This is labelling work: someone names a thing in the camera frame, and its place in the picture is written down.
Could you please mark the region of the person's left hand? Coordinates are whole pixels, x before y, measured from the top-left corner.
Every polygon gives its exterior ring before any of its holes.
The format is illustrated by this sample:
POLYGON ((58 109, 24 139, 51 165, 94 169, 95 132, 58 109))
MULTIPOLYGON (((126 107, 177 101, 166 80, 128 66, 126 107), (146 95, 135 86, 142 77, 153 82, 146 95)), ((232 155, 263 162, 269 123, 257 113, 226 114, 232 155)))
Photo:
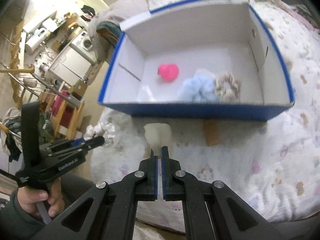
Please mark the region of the person's left hand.
POLYGON ((55 217, 65 208, 63 195, 61 191, 61 180, 57 178, 50 189, 50 193, 44 190, 32 189, 30 187, 20 187, 17 191, 17 200, 20 207, 29 215, 35 218, 41 218, 36 204, 40 202, 48 202, 50 205, 48 215, 55 217))

